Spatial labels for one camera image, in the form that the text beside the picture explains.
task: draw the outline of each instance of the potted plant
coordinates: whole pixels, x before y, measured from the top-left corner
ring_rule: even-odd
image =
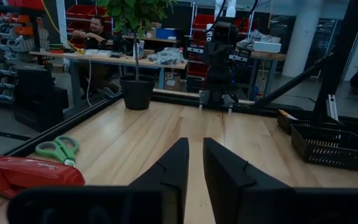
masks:
[[[146,110],[149,107],[155,79],[139,75],[139,59],[137,40],[142,39],[145,31],[151,29],[150,22],[167,17],[165,10],[176,0],[99,0],[98,5],[107,10],[107,15],[114,20],[114,31],[134,34],[134,76],[124,75],[120,79],[126,108],[130,110]]]

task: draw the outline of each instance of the man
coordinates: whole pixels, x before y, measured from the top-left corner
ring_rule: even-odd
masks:
[[[104,30],[104,23],[105,21],[102,16],[94,16],[91,19],[90,30],[87,30],[86,32],[82,30],[75,30],[72,33],[73,37],[84,39],[86,49],[97,49],[100,42],[112,39],[112,35]],[[88,89],[88,81],[86,78],[90,77],[89,70],[90,68],[88,62],[80,63],[80,85],[85,92],[83,98],[86,98],[86,92]],[[118,92],[119,88],[118,86],[108,81],[108,78],[112,75],[112,73],[113,69],[111,66],[106,64],[92,63],[89,93],[91,95],[95,94],[97,92],[96,89],[103,88],[105,94],[113,97],[114,93]]]

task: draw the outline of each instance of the scissor handle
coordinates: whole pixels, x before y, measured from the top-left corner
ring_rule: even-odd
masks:
[[[70,142],[73,147],[68,147],[65,141]],[[59,136],[55,138],[55,142],[60,146],[62,151],[66,154],[67,159],[75,162],[75,153],[80,149],[80,143],[70,136]]]
[[[40,156],[53,157],[61,163],[64,163],[67,158],[65,153],[60,149],[60,146],[55,142],[40,143],[35,147],[35,152]]]

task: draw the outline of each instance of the green scissors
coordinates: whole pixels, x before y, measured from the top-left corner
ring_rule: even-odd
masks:
[[[65,143],[68,141],[73,147],[68,147]],[[75,153],[80,150],[80,144],[77,140],[69,136],[59,136],[53,141],[43,142],[35,147],[38,155],[43,157],[53,157],[62,164],[75,167]]]

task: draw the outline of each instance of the red stapler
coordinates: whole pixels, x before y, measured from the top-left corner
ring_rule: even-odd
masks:
[[[81,172],[56,162],[0,156],[0,195],[16,196],[20,190],[45,185],[85,185]]]

